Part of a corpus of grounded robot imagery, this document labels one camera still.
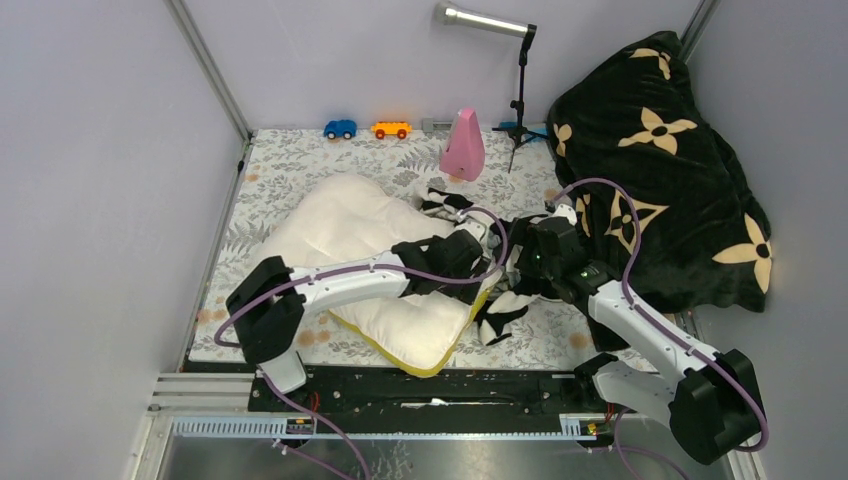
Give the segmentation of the pink metronome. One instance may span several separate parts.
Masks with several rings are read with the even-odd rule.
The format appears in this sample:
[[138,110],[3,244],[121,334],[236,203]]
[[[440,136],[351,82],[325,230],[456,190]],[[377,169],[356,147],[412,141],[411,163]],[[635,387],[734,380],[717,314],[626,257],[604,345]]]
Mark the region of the pink metronome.
[[453,119],[439,169],[466,182],[475,181],[485,164],[485,147],[476,111],[463,108]]

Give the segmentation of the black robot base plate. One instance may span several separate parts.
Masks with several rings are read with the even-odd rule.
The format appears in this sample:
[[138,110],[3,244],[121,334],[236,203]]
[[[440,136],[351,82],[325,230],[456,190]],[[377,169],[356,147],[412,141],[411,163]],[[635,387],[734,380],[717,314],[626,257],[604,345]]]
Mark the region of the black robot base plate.
[[318,413],[350,436],[560,437],[605,430],[621,406],[571,371],[447,369],[418,378],[399,369],[309,365],[306,383],[280,400],[261,377],[251,413]]

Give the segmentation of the black white striped pillow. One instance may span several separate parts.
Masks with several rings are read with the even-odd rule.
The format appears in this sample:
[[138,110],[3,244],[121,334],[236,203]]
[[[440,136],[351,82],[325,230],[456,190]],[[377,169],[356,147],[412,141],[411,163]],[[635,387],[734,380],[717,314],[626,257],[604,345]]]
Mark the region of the black white striped pillow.
[[[461,211],[474,203],[466,197],[435,188],[426,188],[417,193],[417,208],[427,216],[459,224]],[[549,213],[503,219],[501,224],[509,234],[508,257],[499,272],[486,280],[491,289],[484,306],[475,314],[481,343],[495,345],[512,336],[512,322],[523,317],[529,306],[539,300],[559,303],[561,300],[546,283],[526,276],[516,268],[516,262],[524,249],[525,240],[518,233],[518,226],[536,224],[549,218]]]

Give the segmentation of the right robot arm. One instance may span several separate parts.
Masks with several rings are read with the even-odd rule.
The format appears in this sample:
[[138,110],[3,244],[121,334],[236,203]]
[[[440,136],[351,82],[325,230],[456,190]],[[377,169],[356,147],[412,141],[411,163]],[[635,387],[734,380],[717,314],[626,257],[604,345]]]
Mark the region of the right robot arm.
[[662,320],[619,274],[590,257],[565,217],[517,219],[509,241],[521,279],[577,308],[594,331],[619,337],[654,368],[646,373],[611,353],[597,354],[574,370],[579,407],[597,412],[612,403],[641,413],[705,465],[767,444],[756,373],[742,352],[721,352]]

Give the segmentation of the white yellow pillow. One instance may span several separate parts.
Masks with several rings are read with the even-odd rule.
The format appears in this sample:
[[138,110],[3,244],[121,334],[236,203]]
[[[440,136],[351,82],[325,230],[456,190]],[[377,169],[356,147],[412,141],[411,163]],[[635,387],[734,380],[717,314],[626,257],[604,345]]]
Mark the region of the white yellow pillow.
[[[402,241],[451,234],[446,196],[430,192],[420,207],[386,194],[373,181],[339,174],[319,182],[251,254],[252,269],[279,256],[294,267],[324,267],[372,256]],[[498,280],[493,275],[462,301],[443,293],[373,299],[328,310],[387,361],[422,378],[443,369]]]

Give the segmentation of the silver flashlight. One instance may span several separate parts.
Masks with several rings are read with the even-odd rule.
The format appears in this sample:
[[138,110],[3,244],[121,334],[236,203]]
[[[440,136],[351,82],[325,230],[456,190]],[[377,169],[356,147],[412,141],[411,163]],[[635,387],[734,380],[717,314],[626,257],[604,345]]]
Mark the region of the silver flashlight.
[[538,27],[535,24],[521,24],[511,20],[501,19],[480,12],[462,9],[449,1],[438,2],[433,11],[434,19],[443,25],[463,26],[472,29],[508,35],[522,40],[518,53],[518,97],[510,102],[510,108],[515,111],[515,125],[509,128],[497,127],[495,131],[505,132],[512,140],[508,171],[512,170],[517,151],[535,139],[546,140],[545,134],[531,131],[524,124],[525,117],[525,75],[529,51],[535,40]]

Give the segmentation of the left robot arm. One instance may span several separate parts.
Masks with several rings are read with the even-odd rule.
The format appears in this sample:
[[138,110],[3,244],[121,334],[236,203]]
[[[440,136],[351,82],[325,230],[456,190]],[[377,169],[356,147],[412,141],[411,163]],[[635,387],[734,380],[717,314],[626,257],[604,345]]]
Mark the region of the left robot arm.
[[496,274],[507,258],[504,247],[488,257],[486,244],[486,238],[457,229],[328,266],[291,267],[281,256],[267,257],[226,300],[234,345],[261,371],[272,398],[285,410],[299,410],[311,388],[294,347],[304,316],[363,300],[433,292],[471,302],[473,287]]

